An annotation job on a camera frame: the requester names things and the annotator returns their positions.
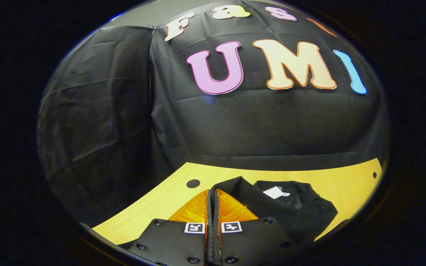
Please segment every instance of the pink letter u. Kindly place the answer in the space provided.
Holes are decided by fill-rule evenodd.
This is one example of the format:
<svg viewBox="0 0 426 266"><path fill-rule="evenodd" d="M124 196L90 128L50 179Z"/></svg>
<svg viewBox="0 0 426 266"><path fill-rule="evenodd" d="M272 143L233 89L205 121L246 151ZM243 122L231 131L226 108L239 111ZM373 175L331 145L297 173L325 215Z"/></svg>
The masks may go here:
<svg viewBox="0 0 426 266"><path fill-rule="evenodd" d="M186 62L192 66L193 76L198 88L207 94L224 94L235 90L241 85L243 80L243 70L238 48L240 42L225 42L216 47L217 52L221 52L228 68L228 77L222 81L212 78L208 61L206 58L210 52L203 50L189 56Z"/></svg>

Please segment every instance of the black garment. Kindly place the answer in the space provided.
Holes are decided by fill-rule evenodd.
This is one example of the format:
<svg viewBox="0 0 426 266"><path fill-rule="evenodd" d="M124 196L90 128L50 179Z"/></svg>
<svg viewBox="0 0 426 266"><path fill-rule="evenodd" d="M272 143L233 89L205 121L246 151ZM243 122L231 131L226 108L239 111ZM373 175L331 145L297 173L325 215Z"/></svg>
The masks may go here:
<svg viewBox="0 0 426 266"><path fill-rule="evenodd" d="M263 193L275 186L290 196L272 199ZM321 198L307 183L258 181L251 185L237 177L214 185L215 189L228 193L257 217L274 217L297 246L313 243L338 213L332 202Z"/></svg>

